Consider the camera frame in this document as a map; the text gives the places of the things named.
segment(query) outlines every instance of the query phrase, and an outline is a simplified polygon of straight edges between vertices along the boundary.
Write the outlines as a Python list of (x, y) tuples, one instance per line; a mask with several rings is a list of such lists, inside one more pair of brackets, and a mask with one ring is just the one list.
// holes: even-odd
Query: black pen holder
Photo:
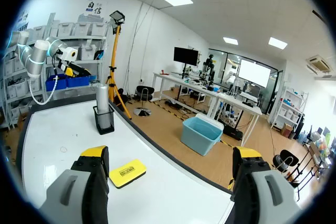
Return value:
[(109, 106), (109, 112), (98, 114), (97, 106), (93, 107), (95, 111), (96, 127), (100, 135), (104, 135), (106, 133), (110, 133), (114, 131), (114, 120), (113, 113), (114, 110)]

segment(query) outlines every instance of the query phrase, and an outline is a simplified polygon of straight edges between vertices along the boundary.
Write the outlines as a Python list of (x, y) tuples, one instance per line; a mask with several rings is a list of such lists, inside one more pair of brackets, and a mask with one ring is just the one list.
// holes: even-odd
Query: projector screen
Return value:
[(266, 87), (271, 70), (247, 60), (240, 61), (239, 77)]

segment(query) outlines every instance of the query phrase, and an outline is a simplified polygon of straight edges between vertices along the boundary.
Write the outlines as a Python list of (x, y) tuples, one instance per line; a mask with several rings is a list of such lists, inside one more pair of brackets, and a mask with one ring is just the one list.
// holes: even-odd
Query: trash bin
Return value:
[(183, 122), (181, 142), (205, 156), (222, 136), (224, 126), (202, 114)]

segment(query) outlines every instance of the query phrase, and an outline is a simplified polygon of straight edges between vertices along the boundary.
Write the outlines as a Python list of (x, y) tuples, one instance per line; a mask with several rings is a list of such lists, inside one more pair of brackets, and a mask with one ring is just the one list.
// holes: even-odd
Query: yellow black floor tape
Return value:
[[(162, 108), (162, 109), (168, 111), (169, 113), (171, 113), (172, 115), (176, 116), (177, 118), (181, 119), (182, 121), (185, 120), (185, 119), (183, 119), (182, 117), (180, 117), (179, 115), (176, 115), (175, 113), (171, 112), (170, 110), (166, 109), (165, 107), (159, 105), (158, 103), (156, 103), (156, 102), (153, 102), (153, 103), (154, 103), (155, 105), (159, 106), (160, 108)], [(229, 146), (229, 147), (231, 147), (231, 148), (234, 147), (234, 146), (232, 146), (232, 145), (230, 145), (230, 144), (224, 142), (223, 140), (221, 140), (221, 142), (222, 142), (223, 144), (226, 144), (227, 146)], [(234, 179), (232, 178), (232, 179), (230, 180), (230, 182), (229, 182), (229, 185), (228, 185), (227, 189), (231, 190), (232, 185), (233, 185), (233, 182), (234, 182)]]

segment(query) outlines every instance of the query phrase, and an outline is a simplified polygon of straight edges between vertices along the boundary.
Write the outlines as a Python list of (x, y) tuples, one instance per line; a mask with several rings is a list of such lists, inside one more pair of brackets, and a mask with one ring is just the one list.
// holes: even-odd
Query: yellow eraser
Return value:
[(140, 160), (135, 159), (117, 169), (110, 171), (110, 179), (116, 186), (116, 188), (121, 188), (128, 185), (133, 180), (141, 177), (146, 173), (146, 167), (140, 162)]

